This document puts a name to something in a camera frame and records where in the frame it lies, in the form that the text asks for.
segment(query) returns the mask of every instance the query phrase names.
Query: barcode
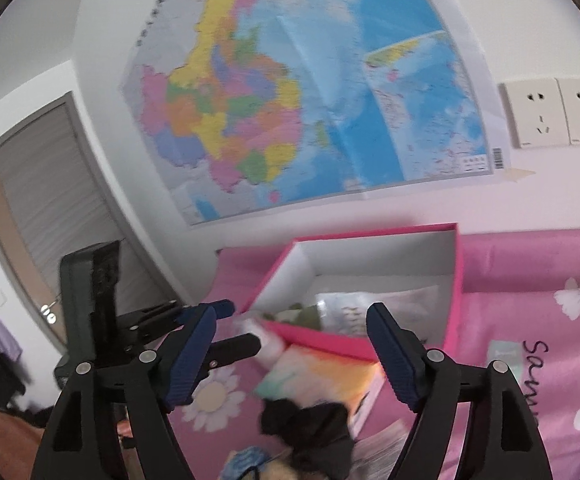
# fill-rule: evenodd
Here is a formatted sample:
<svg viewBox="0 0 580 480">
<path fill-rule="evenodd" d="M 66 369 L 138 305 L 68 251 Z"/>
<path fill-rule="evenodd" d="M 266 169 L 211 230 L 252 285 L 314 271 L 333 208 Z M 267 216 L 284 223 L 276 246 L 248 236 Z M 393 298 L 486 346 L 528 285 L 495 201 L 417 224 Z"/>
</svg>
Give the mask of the barcode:
<svg viewBox="0 0 580 480">
<path fill-rule="evenodd" d="M 505 168 L 503 163 L 503 150 L 501 148 L 494 148 L 492 150 L 492 159 L 494 160 L 495 170 L 503 170 Z"/>
</svg>

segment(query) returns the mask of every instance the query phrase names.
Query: door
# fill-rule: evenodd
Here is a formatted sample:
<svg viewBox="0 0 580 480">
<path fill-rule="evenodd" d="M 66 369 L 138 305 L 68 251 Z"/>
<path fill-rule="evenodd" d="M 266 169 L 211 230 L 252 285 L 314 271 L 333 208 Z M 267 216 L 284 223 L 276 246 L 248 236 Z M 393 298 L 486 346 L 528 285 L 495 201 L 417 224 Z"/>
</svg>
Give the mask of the door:
<svg viewBox="0 0 580 480">
<path fill-rule="evenodd" d="M 122 241 L 118 314 L 174 299 L 88 164 L 70 95 L 29 119 L 0 143 L 0 252 L 39 321 L 66 343 L 59 262 L 98 242 Z"/>
</svg>

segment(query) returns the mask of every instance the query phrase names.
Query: plastic bag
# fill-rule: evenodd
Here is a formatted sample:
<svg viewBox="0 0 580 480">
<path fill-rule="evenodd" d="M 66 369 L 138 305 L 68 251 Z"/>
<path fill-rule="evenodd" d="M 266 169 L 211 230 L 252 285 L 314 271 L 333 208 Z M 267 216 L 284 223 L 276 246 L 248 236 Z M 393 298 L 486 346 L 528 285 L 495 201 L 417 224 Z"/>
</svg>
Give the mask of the plastic bag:
<svg viewBox="0 0 580 480">
<path fill-rule="evenodd" d="M 427 341 L 438 301 L 438 285 L 385 294 L 326 292 L 317 294 L 316 300 L 323 332 L 366 337 L 366 312 L 372 304 L 383 303 L 401 328 Z"/>
<path fill-rule="evenodd" d="M 266 370 L 271 370 L 286 350 L 286 343 L 276 333 L 266 330 L 258 319 L 254 313 L 235 316 L 232 322 L 234 335 L 250 333 L 257 336 L 261 341 L 261 350 L 254 358 Z"/>
</svg>

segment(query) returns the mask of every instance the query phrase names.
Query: black mount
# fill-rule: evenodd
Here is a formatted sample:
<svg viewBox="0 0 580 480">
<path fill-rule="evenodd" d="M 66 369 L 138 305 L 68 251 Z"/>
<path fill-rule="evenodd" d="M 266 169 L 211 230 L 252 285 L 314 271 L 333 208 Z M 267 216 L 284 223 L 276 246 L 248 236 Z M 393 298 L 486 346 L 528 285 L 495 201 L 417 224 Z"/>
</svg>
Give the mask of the black mount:
<svg viewBox="0 0 580 480">
<path fill-rule="evenodd" d="M 62 258 L 68 354 L 55 376 L 65 386 L 32 480 L 126 480 L 116 434 L 119 403 L 128 409 L 145 479 L 194 480 L 167 414 L 192 402 L 212 368 L 260 349 L 250 334 L 211 342 L 216 320 L 234 313 L 227 300 L 194 307 L 172 301 L 117 317 L 118 247 L 99 244 Z M 144 346 L 166 334 L 158 350 Z"/>
<path fill-rule="evenodd" d="M 382 303 L 370 308 L 367 324 L 397 398 L 417 413 L 389 480 L 438 478 L 461 402 L 470 402 L 470 416 L 456 480 L 552 480 L 537 425 L 504 362 L 459 365 L 426 350 Z"/>
</svg>

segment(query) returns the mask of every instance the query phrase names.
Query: blue item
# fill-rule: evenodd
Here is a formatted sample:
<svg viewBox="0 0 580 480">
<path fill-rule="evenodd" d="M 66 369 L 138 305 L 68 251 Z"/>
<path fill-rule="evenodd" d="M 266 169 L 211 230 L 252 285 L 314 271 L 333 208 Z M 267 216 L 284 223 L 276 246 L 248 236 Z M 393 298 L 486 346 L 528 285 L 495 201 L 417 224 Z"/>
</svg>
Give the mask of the blue item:
<svg viewBox="0 0 580 480">
<path fill-rule="evenodd" d="M 238 480 L 251 467 L 260 468 L 272 457 L 260 447 L 250 446 L 238 452 L 219 475 L 220 480 Z"/>
<path fill-rule="evenodd" d="M 399 327 L 383 303 L 368 309 L 366 325 L 397 399 L 418 413 L 430 390 L 422 360 L 425 348 L 412 332 Z"/>
<path fill-rule="evenodd" d="M 179 317 L 177 317 L 177 322 L 185 325 L 195 314 L 203 307 L 212 307 L 216 314 L 217 319 L 225 319 L 234 314 L 234 303 L 230 300 L 219 300 L 213 301 L 212 303 L 199 303 L 197 306 L 189 306 L 184 308 Z"/>
<path fill-rule="evenodd" d="M 186 332 L 187 329 L 190 329 L 192 334 L 187 341 L 185 336 L 181 336 L 182 340 L 185 341 L 185 346 L 170 369 L 170 387 L 164 399 L 170 407 L 180 406 L 190 398 L 196 386 L 196 376 L 216 331 L 214 308 L 202 306 L 201 310 L 195 310 L 195 314 L 197 316 L 188 320 L 189 325 L 186 325 L 181 331 Z M 200 319 L 195 323 L 198 315 L 200 315 Z"/>
</svg>

